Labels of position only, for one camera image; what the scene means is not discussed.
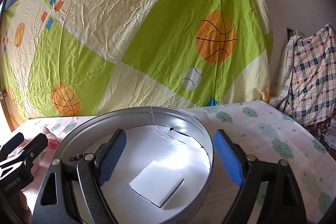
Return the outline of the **pink soft cloth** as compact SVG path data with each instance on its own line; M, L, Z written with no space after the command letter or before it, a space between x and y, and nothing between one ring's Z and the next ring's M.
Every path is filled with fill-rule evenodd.
M37 158L33 161L33 168L38 170L41 166L47 165L50 163L56 149L60 144L60 140L54 135L48 128L43 126L40 129L40 133L46 135L48 144L47 147L37 156Z

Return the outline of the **window latch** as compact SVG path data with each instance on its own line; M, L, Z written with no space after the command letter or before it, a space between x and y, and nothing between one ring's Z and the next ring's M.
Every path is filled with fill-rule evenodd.
M3 100L6 97L7 97L7 91L6 90L0 91L0 100Z

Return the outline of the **cloud print table cloth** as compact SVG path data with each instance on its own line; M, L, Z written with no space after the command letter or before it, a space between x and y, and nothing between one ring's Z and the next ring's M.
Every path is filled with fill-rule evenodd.
M308 223L318 223L322 219L335 199L335 160L328 153L328 149L297 122L262 101L181 111L197 118L211 135L217 129L224 129L246 154L253 154L260 160L278 162L285 157L285 152L280 149L291 152L294 159L288 157L286 160L297 179ZM91 118L93 117L29 119L13 135L21 132L26 139L32 139L45 126L62 140L72 129ZM54 153L50 149L46 150L38 177L24 190L31 210ZM217 153L210 183L202 207L189 223L220 223L238 190L225 174Z

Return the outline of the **white sponge block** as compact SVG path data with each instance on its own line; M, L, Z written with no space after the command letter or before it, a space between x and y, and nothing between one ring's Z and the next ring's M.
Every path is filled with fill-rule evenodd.
M152 161L131 182L131 189L159 209L164 209L185 182L184 175Z

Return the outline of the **round metal tin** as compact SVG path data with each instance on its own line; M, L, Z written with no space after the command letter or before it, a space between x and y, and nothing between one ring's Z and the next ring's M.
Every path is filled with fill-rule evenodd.
M165 107L133 107L92 118L73 129L54 156L95 152L117 129L126 146L102 193L119 223L187 223L201 208L213 170L214 149L206 128L193 116ZM180 172L184 181L164 207L139 196L130 182L153 161Z

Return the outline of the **plaid cloth cover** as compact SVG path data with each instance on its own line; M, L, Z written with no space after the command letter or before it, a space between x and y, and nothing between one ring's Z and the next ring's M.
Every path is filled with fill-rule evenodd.
M335 29L331 24L312 36L289 39L269 103L313 136L327 130L335 118Z

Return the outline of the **green cream basketball bedsheet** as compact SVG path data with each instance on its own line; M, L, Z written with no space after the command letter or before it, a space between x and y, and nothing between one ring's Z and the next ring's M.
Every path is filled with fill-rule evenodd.
M265 0L8 0L1 85L30 118L269 100Z

